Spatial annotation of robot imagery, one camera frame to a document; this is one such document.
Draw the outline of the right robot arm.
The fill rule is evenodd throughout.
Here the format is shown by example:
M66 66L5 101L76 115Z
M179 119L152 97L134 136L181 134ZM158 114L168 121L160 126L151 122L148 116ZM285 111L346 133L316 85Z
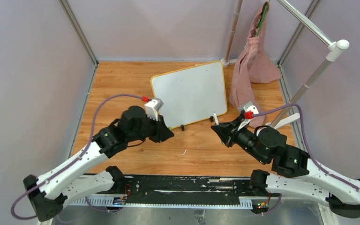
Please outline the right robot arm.
M360 218L360 179L347 178L315 164L309 153L286 143L287 137L269 126L254 132L241 121L211 126L226 147L238 145L271 171L253 170L249 181L254 195L282 194L314 201L345 218Z

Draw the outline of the green whiteboard marker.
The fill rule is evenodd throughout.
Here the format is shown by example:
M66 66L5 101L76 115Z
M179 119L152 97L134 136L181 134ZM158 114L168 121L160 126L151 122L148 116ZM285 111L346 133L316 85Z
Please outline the green whiteboard marker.
M219 124L219 120L218 120L217 114L215 112L213 112L213 120L214 120L214 124L212 126ZM221 144L225 145L225 143L221 140L221 137L219 135L218 135L218 137L219 137L219 139L221 141Z

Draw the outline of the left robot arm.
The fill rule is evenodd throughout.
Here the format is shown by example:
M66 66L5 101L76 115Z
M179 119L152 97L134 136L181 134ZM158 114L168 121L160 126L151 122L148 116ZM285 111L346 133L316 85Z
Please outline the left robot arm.
M79 152L42 175L23 179L26 196L40 222L56 217L70 203L93 193L121 193L125 181L121 171L110 166L89 179L78 178L92 167L129 148L129 143L149 139L161 143L174 136L158 113L162 103L149 99L144 107L131 106L119 119L93 135Z

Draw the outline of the yellow framed whiteboard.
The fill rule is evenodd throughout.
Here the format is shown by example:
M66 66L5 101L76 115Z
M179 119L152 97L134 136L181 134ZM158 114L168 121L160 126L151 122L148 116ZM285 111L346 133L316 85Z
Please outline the yellow framed whiteboard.
M150 84L154 97L164 103L159 113L170 128L227 113L224 68L220 61L155 75Z

